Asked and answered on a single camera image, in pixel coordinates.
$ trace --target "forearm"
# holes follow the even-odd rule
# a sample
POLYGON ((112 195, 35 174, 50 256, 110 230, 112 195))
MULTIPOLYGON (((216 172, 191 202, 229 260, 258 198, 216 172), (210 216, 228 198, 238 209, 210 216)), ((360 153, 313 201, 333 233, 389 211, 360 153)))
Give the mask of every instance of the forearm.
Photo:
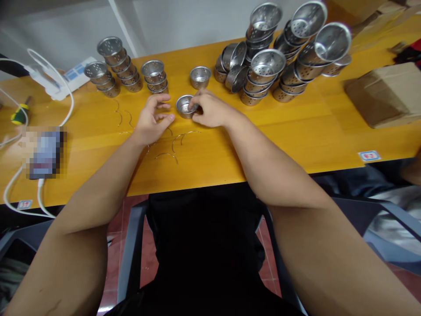
POLYGON ((130 136, 71 197, 54 221, 66 233, 107 225, 119 211, 144 149, 130 136))
POLYGON ((332 202, 303 168, 270 141, 246 116, 235 115, 225 128, 250 187, 263 202, 275 206, 307 208, 332 202))

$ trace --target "wooden table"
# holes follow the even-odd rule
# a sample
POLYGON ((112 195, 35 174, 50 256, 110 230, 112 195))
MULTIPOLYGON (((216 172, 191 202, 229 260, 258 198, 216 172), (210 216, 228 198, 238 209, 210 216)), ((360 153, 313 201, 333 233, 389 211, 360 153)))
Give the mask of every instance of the wooden table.
MULTIPOLYGON (((411 23, 420 25, 420 18, 416 17, 411 23)), ((383 159, 407 158, 413 156, 421 144, 421 124, 417 122, 391 129, 370 129, 343 92, 342 83, 345 79, 356 78, 376 67, 390 64, 392 56, 385 52, 384 47, 393 46, 401 40, 410 42, 420 36, 420 32, 408 33, 356 54, 352 65, 341 76, 317 78, 302 96, 287 104, 278 103, 270 95, 257 106, 247 107, 238 95, 229 94, 224 85, 213 77, 208 89, 245 113, 308 173, 362 167, 364 165, 357 152, 364 150, 377 150, 383 159)), ((181 95, 196 92, 189 82, 190 70, 199 65, 214 69, 223 48, 235 41, 238 40, 137 58, 133 63, 140 67, 151 59, 164 62, 172 96, 171 112, 176 113, 176 100, 181 95)), ((0 87, 18 102, 24 102, 28 95, 34 97, 31 126, 56 126, 67 114, 69 98, 61 102, 52 101, 43 88, 30 78, 0 82, 0 87)), ((130 112, 134 125, 150 93, 145 86, 138 93, 130 93, 122 88, 118 97, 108 99, 88 83, 74 96, 75 111, 66 124, 68 144, 65 169, 58 179, 46 181, 43 190, 46 206, 67 203, 72 194, 124 142, 129 134, 120 133, 131 131, 132 128, 129 126, 129 114, 123 110, 130 112), (120 126, 117 126, 120 116, 114 112, 118 107, 123 115, 120 126)), ((6 105, 0 111, 0 140, 3 141, 4 137, 16 135, 19 128, 9 121, 15 106, 1 94, 0 98, 6 105)), ((238 157, 223 129, 208 129, 176 114, 171 130, 173 135, 165 131, 149 154, 145 156, 146 152, 143 153, 142 164, 136 170, 128 191, 129 196, 245 180, 238 157), (178 165, 168 155, 155 160, 158 154, 171 153, 171 144, 177 135, 192 130, 201 133, 187 135, 182 146, 179 140, 174 145, 178 165)), ((1 192, 20 165, 21 148, 17 142, 0 150, 1 192)), ((35 181, 21 175, 12 187, 9 200, 32 199, 32 207, 37 207, 36 189, 35 181)))

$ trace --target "number sticker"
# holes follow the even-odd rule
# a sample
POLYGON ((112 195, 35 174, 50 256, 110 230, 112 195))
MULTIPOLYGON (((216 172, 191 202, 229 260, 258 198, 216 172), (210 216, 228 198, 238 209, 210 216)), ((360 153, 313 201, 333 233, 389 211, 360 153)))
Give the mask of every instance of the number sticker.
POLYGON ((28 209, 32 206, 32 200, 20 201, 18 204, 18 209, 28 209))
POLYGON ((363 151, 358 153, 361 157, 361 160, 364 162, 381 160, 380 155, 376 151, 363 151))

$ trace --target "red tile floor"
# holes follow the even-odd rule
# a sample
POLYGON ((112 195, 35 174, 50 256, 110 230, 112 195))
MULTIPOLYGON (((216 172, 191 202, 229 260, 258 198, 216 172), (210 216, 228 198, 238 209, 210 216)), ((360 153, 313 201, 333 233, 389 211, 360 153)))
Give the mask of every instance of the red tile floor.
MULTIPOLYGON (((132 206, 148 199, 148 195, 138 195, 127 197, 123 207, 108 227, 108 237, 113 238, 108 247, 108 267, 107 278, 105 280, 104 294, 102 296, 100 308, 97 315, 104 315, 117 304, 118 272, 120 269, 121 257, 124 250, 127 234, 128 220, 132 206)), ((269 237, 266 221, 262 220, 257 230, 257 237, 262 243, 266 252, 266 259, 260 270, 260 277, 265 286, 273 293, 281 296, 281 288, 278 281, 278 273, 275 266, 275 255, 273 253, 271 239, 269 237)), ((155 256, 155 243, 153 235, 147 222, 143 226, 142 241, 142 272, 140 274, 140 286, 148 284, 155 278, 158 271, 158 261, 155 256)), ((421 276, 412 274, 392 264, 388 264, 393 273, 411 291, 411 293, 421 302, 421 276)))

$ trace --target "right hand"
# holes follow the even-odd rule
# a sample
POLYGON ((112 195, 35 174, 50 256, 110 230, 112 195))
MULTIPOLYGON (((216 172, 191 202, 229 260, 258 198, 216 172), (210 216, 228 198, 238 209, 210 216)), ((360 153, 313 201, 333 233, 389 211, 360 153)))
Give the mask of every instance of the right hand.
POLYGON ((203 109, 203 114, 195 113, 193 115, 193 121, 208 127, 226 127, 233 116, 240 114, 236 109, 206 89, 200 89, 190 100, 189 109, 193 104, 198 104, 203 109))

